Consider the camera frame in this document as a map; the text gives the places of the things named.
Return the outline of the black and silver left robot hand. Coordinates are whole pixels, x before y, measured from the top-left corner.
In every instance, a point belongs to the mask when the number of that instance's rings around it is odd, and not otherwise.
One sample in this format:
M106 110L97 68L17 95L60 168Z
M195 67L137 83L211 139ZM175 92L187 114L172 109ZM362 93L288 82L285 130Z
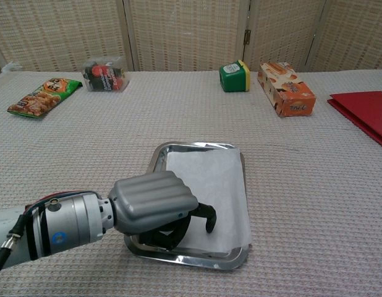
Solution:
M217 221L214 207L199 202L172 171L120 179L114 183L109 200L117 231L137 235L140 243L167 251L183 240L192 217L206 220L208 234Z

